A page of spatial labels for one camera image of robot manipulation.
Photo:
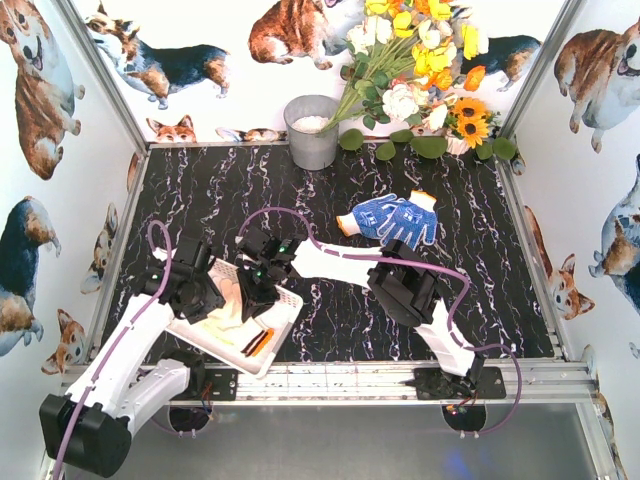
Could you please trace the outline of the cream glove red cuff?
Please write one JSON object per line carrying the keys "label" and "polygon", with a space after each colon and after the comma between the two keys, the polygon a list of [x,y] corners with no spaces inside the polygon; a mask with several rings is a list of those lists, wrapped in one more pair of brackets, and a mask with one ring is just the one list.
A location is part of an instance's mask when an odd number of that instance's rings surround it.
{"label": "cream glove red cuff", "polygon": [[237,281],[215,277],[214,283],[225,299],[225,306],[211,312],[202,328],[244,357],[256,357],[274,336],[275,330],[254,318],[242,321],[242,300]]}

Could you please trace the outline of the blue dotted glove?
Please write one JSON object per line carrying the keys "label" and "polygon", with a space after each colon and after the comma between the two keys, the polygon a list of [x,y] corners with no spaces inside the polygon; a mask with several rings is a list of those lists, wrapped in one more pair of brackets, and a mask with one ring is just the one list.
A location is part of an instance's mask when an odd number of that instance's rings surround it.
{"label": "blue dotted glove", "polygon": [[361,202],[345,215],[336,217],[338,227],[349,237],[362,235],[370,239],[380,239],[379,229],[389,219],[400,204],[393,193]]}
{"label": "blue dotted glove", "polygon": [[420,245],[433,245],[438,227],[436,202],[437,199],[430,194],[413,190],[409,198],[402,199],[379,228],[381,244],[400,240],[412,250]]}

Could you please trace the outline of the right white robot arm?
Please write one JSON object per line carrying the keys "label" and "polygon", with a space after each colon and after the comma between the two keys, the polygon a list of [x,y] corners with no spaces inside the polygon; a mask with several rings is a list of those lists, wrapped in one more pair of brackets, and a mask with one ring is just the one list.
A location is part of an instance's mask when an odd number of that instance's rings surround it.
{"label": "right white robot arm", "polygon": [[244,321],[272,308],[280,299],[276,286],[289,277],[358,285],[373,293],[388,318],[419,334],[454,390],[468,395],[477,389],[484,360],[449,318],[438,279],[442,269],[426,266],[402,241],[354,248],[302,235],[280,239],[250,227],[236,242],[244,258],[237,271]]}

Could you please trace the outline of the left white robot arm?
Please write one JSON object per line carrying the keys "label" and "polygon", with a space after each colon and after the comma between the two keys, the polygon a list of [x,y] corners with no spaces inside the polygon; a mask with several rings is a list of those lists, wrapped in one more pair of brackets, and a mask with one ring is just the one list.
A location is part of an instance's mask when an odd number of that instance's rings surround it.
{"label": "left white robot arm", "polygon": [[138,373],[157,338],[174,320],[195,323],[224,305],[209,275],[215,260],[201,240],[184,238],[148,267],[117,327],[80,377],[39,409],[52,476],[65,465],[109,478],[124,463],[141,427],[171,399],[205,388],[203,358],[172,350]]}

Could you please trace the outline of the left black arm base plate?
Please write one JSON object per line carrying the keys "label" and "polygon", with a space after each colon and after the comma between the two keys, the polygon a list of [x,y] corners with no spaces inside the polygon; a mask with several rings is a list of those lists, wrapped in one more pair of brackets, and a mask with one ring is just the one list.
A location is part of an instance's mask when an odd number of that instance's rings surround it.
{"label": "left black arm base plate", "polygon": [[206,368],[199,398],[206,401],[234,401],[239,372],[228,368]]}

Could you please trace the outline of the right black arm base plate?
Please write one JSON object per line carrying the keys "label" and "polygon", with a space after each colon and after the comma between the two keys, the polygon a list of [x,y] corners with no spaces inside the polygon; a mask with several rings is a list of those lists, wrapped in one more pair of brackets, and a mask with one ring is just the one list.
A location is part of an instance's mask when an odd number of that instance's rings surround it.
{"label": "right black arm base plate", "polygon": [[419,400],[506,398],[502,372],[498,367],[485,367],[471,377],[448,374],[435,367],[415,368],[413,377],[401,384],[413,388]]}

